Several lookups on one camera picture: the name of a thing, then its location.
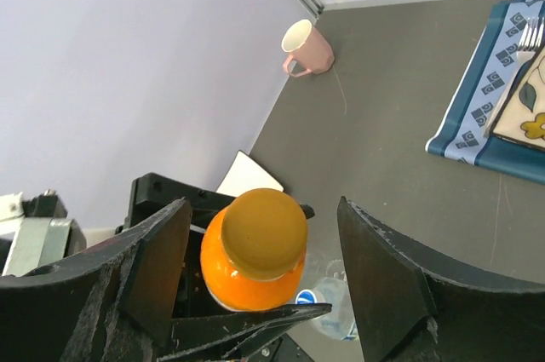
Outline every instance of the scratch on table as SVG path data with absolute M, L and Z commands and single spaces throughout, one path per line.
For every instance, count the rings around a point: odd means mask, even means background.
M 339 83 L 339 89 L 341 90 L 342 100 L 344 101 L 344 115 L 347 114 L 347 97 L 344 95 L 344 90 L 342 89 L 341 80 L 339 79 L 339 76 L 337 75 L 337 70 L 335 69 L 335 66 L 333 66 L 333 73 L 335 74 L 335 78 L 337 78 L 337 82 Z
M 492 254 L 490 255 L 490 265 L 494 262 L 494 253 L 496 252 L 497 242 L 497 223 L 500 215 L 500 200 L 502 197 L 502 175 L 500 174 L 500 186 L 497 191 L 497 204 L 496 204 L 496 224 L 494 225 L 494 245 L 492 245 Z
M 513 217 L 513 211 L 511 210 L 511 204 L 509 203 L 509 195 L 508 195 L 508 183 L 503 183 L 503 191 L 505 192 L 505 201 L 508 204 L 508 210 L 511 217 Z

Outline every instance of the gray tabletop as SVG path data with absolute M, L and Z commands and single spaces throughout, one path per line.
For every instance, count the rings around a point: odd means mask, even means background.
M 325 12 L 334 69 L 292 78 L 251 156 L 316 210 L 301 286 L 341 258 L 345 195 L 390 227 L 449 256 L 545 282 L 545 187 L 424 151 L 499 0 L 449 0 Z M 317 362 L 362 360 L 302 325 Z

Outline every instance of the clear plastic bottle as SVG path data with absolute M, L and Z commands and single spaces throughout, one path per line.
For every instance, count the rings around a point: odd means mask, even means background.
M 318 331 L 341 341 L 359 339 L 346 279 L 324 277 L 311 290 L 301 291 L 295 299 L 296 304 L 317 302 L 328 302 L 332 305 L 330 313 L 311 321 Z

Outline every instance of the mug handle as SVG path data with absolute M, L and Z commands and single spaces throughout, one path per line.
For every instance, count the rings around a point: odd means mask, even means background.
M 288 58 L 286 58 L 286 61 L 284 61 L 284 64 L 282 65 L 284 71 L 286 74 L 291 75 L 293 78 L 302 77 L 303 75 L 310 74 L 312 70 L 309 70 L 308 68 L 303 72 L 298 72 L 297 74 L 294 74 L 290 71 L 290 62 L 293 61 L 293 55 L 288 55 Z

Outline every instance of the mug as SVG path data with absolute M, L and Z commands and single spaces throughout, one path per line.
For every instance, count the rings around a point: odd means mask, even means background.
M 282 38 L 282 50 L 288 53 L 288 58 L 282 67 L 291 77 L 320 74 L 328 71 L 333 65 L 335 56 L 330 44 L 313 26 L 310 20 L 297 21 Z M 290 63 L 299 62 L 305 71 L 294 74 L 290 71 Z

